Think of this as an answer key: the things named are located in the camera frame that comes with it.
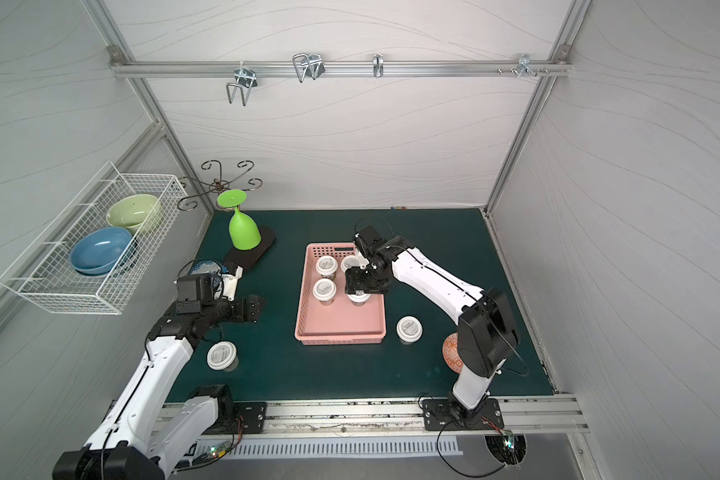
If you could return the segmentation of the green yogurt cup white lid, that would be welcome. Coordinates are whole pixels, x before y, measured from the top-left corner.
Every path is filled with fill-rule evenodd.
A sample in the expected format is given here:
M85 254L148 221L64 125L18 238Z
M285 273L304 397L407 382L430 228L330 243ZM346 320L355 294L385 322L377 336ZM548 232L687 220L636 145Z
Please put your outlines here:
M338 261L330 255L323 255L316 260L315 270L321 278L334 280L339 268Z

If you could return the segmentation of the pink plastic basket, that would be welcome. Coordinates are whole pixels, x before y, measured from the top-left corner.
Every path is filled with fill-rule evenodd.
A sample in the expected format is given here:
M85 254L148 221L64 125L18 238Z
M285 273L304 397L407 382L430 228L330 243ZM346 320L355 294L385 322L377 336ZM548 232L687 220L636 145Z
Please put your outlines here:
M378 344L386 335L383 297L371 294L363 306L353 305L344 291L345 275L340 263L347 255L357 255L351 243L311 243L306 247L302 285L297 309L294 337L305 346ZM329 306L320 304L312 294L321 278L316 260L333 256L339 263L336 277L337 294Z

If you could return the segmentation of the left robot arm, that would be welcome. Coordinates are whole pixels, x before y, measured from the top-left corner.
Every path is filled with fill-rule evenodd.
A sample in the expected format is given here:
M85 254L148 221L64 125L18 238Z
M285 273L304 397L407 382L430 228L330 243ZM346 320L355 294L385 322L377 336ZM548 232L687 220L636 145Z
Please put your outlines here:
M199 273L176 281L177 300L153 325L144 355L100 426L75 451L61 455L55 479L166 479L202 435L260 432L247 424L226 384L192 391L180 412L153 430L168 394L206 334L223 323L254 323L263 306L257 295L236 298L243 271Z

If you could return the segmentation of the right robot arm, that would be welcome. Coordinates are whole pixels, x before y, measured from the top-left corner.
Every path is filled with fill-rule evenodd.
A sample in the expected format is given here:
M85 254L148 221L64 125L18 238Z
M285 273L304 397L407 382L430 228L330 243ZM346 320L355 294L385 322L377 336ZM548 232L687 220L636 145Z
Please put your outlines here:
M457 327L463 367L450 402L455 416L468 418L483 407L495 374L517 353L520 335L507 295L471 285L429 260L401 236L385 239L372 226L353 237L366 264L345 273L347 294L385 294L397 280L438 306Z

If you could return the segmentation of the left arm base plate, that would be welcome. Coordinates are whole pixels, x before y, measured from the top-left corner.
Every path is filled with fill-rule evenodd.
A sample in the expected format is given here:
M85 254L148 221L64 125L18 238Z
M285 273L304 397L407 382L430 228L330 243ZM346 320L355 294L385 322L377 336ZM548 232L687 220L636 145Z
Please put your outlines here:
M216 422L207 430L211 435L261 434L266 418L266 402L221 404Z

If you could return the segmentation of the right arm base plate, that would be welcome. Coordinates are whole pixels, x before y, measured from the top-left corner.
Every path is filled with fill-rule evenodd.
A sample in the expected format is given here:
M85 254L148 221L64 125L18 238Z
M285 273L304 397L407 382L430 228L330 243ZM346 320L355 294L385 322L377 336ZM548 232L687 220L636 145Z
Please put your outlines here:
M492 397L484 396L472 410L451 397L420 397L417 404L422 410L426 431L495 431L505 428L499 402Z

